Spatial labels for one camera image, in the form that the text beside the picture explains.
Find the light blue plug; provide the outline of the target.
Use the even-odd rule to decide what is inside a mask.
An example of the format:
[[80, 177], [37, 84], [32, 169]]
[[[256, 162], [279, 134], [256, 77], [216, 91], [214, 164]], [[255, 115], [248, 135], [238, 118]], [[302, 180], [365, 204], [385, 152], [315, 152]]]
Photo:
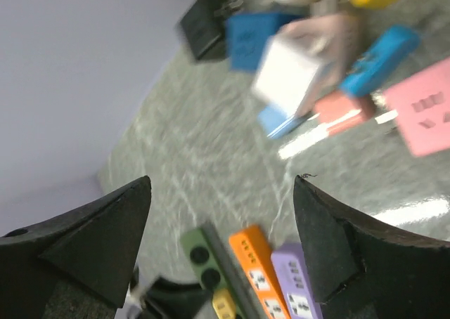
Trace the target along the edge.
[[287, 116], [278, 108], [268, 105], [258, 114], [257, 119], [267, 138], [279, 139], [306, 122], [309, 119], [309, 114], [302, 117]]

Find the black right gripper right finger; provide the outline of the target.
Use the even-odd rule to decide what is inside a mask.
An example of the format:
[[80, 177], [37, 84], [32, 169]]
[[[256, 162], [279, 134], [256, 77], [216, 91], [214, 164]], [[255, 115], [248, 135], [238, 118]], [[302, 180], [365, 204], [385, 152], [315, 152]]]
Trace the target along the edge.
[[449, 242], [383, 223], [300, 176], [293, 202], [324, 318], [449, 317]]

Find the green power strip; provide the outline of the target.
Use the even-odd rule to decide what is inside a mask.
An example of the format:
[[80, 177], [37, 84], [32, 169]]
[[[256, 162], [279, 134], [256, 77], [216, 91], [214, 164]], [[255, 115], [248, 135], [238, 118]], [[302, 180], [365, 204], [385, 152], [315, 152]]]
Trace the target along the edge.
[[179, 242], [202, 289], [211, 294], [228, 290], [236, 305], [236, 318], [265, 317], [250, 282], [212, 223], [185, 231]]

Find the pink plug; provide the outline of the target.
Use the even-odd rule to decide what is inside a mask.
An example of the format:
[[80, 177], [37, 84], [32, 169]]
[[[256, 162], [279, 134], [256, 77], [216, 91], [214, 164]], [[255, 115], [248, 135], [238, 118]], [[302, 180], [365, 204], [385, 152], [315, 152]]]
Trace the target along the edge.
[[350, 98], [345, 92], [335, 89], [314, 104], [314, 112], [325, 125], [329, 136], [336, 135], [373, 118], [376, 105], [370, 95]]

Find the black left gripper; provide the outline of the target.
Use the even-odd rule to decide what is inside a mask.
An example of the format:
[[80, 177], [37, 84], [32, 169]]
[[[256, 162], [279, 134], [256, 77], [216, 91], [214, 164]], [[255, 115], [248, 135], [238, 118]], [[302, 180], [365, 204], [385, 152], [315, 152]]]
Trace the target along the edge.
[[180, 284], [158, 277], [146, 285], [140, 281], [136, 266], [128, 289], [128, 317], [191, 319], [210, 300], [211, 292], [198, 283]]

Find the white plug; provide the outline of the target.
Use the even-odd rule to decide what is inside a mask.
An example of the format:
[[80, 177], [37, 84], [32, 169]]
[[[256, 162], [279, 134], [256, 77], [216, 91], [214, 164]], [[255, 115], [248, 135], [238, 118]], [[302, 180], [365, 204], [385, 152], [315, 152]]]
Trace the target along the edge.
[[287, 116], [307, 114], [333, 64], [295, 39], [273, 36], [252, 83], [252, 93]]

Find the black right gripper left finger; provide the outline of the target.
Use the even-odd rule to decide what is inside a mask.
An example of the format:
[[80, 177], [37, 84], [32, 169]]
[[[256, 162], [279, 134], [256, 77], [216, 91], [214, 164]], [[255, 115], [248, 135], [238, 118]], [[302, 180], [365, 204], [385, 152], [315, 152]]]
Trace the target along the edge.
[[151, 204], [148, 176], [1, 236], [2, 318], [114, 318]]

